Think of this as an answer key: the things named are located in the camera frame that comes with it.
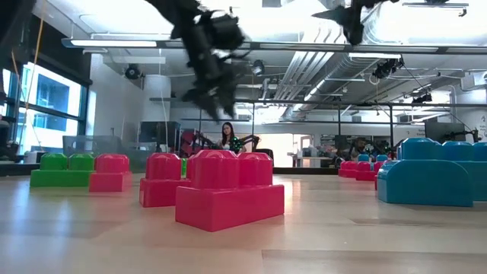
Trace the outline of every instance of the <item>ceiling light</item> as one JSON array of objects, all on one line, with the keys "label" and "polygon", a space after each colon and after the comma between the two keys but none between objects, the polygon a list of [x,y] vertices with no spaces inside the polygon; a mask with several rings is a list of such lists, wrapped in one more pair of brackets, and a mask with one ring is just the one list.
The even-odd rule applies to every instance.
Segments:
[{"label": "ceiling light", "polygon": [[371,59],[399,59],[400,54],[386,53],[349,53],[350,58],[371,58]]},{"label": "ceiling light", "polygon": [[155,41],[134,40],[70,40],[71,45],[79,47],[157,47]]}]

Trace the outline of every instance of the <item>window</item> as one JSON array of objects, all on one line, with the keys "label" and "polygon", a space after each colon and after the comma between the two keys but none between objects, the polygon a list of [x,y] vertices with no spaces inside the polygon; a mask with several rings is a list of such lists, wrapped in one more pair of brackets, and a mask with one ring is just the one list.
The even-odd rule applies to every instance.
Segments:
[{"label": "window", "polygon": [[[11,72],[9,72],[6,69],[3,69],[2,70],[3,90],[5,91],[7,96],[10,92],[10,77],[11,77]],[[5,103],[0,104],[0,114],[3,116],[7,115],[7,104]]]},{"label": "window", "polygon": [[4,69],[4,70],[2,70],[2,75],[3,75],[3,90],[8,95],[8,92],[10,91],[11,72]]},{"label": "window", "polygon": [[80,115],[81,86],[33,63],[24,66],[21,100],[28,96],[29,104]]},{"label": "window", "polygon": [[62,153],[62,137],[77,135],[78,121],[53,116],[35,110],[19,109],[17,142],[19,153],[43,149],[47,152]]}]

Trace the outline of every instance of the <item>ceiling beam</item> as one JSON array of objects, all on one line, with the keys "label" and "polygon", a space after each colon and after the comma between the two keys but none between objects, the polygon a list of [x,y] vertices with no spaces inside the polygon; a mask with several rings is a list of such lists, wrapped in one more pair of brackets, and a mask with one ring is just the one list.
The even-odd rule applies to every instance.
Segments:
[{"label": "ceiling beam", "polygon": [[[133,40],[76,40],[65,38],[62,44],[68,48],[97,47],[125,49],[184,49],[180,41],[133,41]],[[485,55],[487,46],[402,46],[402,45],[358,45],[335,43],[284,43],[284,42],[246,42],[241,50],[280,50],[330,53],[392,53],[426,55]]]}]

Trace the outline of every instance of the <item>cable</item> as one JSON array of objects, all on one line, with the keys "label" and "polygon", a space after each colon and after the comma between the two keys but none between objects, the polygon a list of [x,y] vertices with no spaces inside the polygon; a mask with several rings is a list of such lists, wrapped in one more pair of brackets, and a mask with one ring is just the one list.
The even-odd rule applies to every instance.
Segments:
[{"label": "cable", "polygon": [[[404,65],[404,69],[416,80],[416,82],[419,84],[419,87],[421,87],[421,89],[424,89],[425,87],[418,81],[418,79],[416,79],[416,77],[411,73],[410,70],[408,70],[408,68],[406,67],[406,65]],[[449,111],[446,107],[443,107],[444,110],[446,110],[453,118],[455,118],[458,122],[462,123],[463,126],[465,126],[469,131],[472,131],[472,129],[470,127],[468,127],[467,124],[465,124],[461,119],[458,119],[458,117],[453,114],[451,111]]]},{"label": "cable", "polygon": [[[22,136],[24,134],[24,127],[25,127],[25,123],[27,121],[27,118],[28,118],[28,110],[29,110],[29,98],[30,98],[30,91],[32,89],[32,83],[33,83],[33,76],[34,76],[34,72],[36,70],[36,65],[37,65],[37,59],[39,57],[39,49],[40,49],[40,38],[42,36],[42,33],[43,33],[43,28],[44,28],[44,15],[46,14],[46,0],[42,0],[42,12],[41,12],[41,16],[40,16],[40,25],[39,25],[39,33],[37,34],[37,44],[36,44],[36,52],[35,52],[35,55],[34,55],[34,59],[33,59],[33,68],[32,68],[32,75],[30,76],[30,84],[29,84],[29,89],[27,91],[27,98],[25,97],[24,95],[24,92],[22,91],[22,87],[21,87],[21,82],[20,82],[20,74],[19,74],[19,71],[18,71],[18,68],[17,68],[17,64],[16,64],[16,61],[15,61],[15,54],[14,54],[14,51],[12,50],[11,52],[11,55],[12,55],[12,61],[14,62],[14,68],[15,68],[15,73],[17,74],[17,80],[18,80],[18,84],[19,84],[19,87],[21,89],[21,93],[22,95],[24,95],[24,102],[25,102],[25,119],[24,119],[24,122],[22,123],[22,127],[21,127],[21,134],[20,134],[20,138],[19,138],[19,144],[22,143]],[[33,126],[33,123],[32,121],[30,121],[30,124],[32,125],[32,128],[33,128],[33,132],[34,132],[34,135],[36,136],[36,140],[37,142],[39,143],[39,147],[40,147],[40,150],[42,150],[42,145],[40,144],[40,140],[36,134],[36,131],[34,129],[34,126]]]},{"label": "cable", "polygon": [[[14,63],[14,70],[15,70],[15,74],[16,74],[16,76],[17,76],[17,83],[18,83],[18,85],[17,85],[17,93],[18,93],[18,90],[19,90],[19,89],[22,89],[22,88],[21,88],[21,75],[20,75],[20,73],[18,72],[17,62],[15,61],[15,54],[14,54],[14,51],[13,51],[13,50],[12,50],[12,52],[11,52],[11,57],[12,57],[12,61],[13,61],[13,63]],[[24,94],[24,93],[21,93],[21,95],[22,95],[22,97],[24,98],[24,101],[25,101],[25,94]],[[22,124],[22,128],[21,128],[21,136],[20,136],[20,138],[19,138],[19,144],[21,144],[21,143],[22,143],[22,132],[23,132],[23,129],[24,129],[25,123],[26,123],[26,121],[27,121],[27,110],[28,110],[28,107],[27,107],[27,105],[26,105],[26,109],[25,109],[25,119],[24,119],[24,123]],[[33,126],[33,122],[32,122],[32,120],[30,120],[30,119],[29,119],[29,124],[30,124],[30,126],[32,126],[32,131],[33,131],[33,134],[34,134],[34,136],[35,136],[35,138],[36,138],[36,140],[37,140],[37,143],[39,144],[39,149],[42,151],[42,150],[43,150],[43,147],[42,147],[42,145],[40,144],[40,140],[39,140],[39,137],[37,136],[36,129],[35,129],[35,127]]]}]

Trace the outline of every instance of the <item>red toy block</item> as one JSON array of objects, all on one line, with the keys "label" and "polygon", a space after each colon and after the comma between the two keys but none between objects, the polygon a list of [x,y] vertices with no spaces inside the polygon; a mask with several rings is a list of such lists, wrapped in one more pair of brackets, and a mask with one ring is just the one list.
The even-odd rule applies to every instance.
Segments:
[{"label": "red toy block", "polygon": [[272,185],[272,159],[265,153],[240,153],[240,186]]},{"label": "red toy block", "polygon": [[375,162],[374,163],[374,172],[375,174],[377,174],[377,172],[379,172],[380,168],[382,167],[384,163],[383,162]]},{"label": "red toy block", "polygon": [[338,176],[339,177],[345,177],[345,174],[347,173],[347,170],[350,168],[350,162],[349,161],[344,161],[340,164],[340,169],[338,170]]},{"label": "red toy block", "polygon": [[220,231],[284,214],[284,186],[238,190],[178,187],[176,221],[205,231]]},{"label": "red toy block", "polygon": [[191,186],[204,190],[237,188],[239,161],[232,151],[201,150],[192,160]]},{"label": "red toy block", "polygon": [[195,155],[191,155],[188,158],[188,161],[186,162],[186,178],[187,179],[193,178],[193,171],[194,171],[194,168],[193,168],[193,158],[194,157],[195,157]]},{"label": "red toy block", "polygon": [[[176,190],[176,221],[213,232],[284,214],[284,186],[270,185],[268,163],[267,155],[201,151],[193,158],[191,187]],[[258,172],[262,178],[252,181],[250,173]]]},{"label": "red toy block", "polygon": [[154,153],[147,159],[145,178],[140,180],[138,200],[142,207],[174,206],[176,188],[189,186],[181,179],[181,159],[171,153]]},{"label": "red toy block", "polygon": [[346,161],[346,162],[343,162],[341,165],[340,165],[340,170],[339,170],[339,175],[341,174],[341,177],[344,177],[344,178],[355,178],[355,175],[357,173],[357,162],[356,161]]},{"label": "red toy block", "polygon": [[356,180],[374,181],[375,172],[371,169],[372,165],[369,162],[359,162],[357,165]]},{"label": "red toy block", "polygon": [[90,192],[122,192],[132,186],[129,158],[105,154],[95,158],[95,172],[90,175]]}]

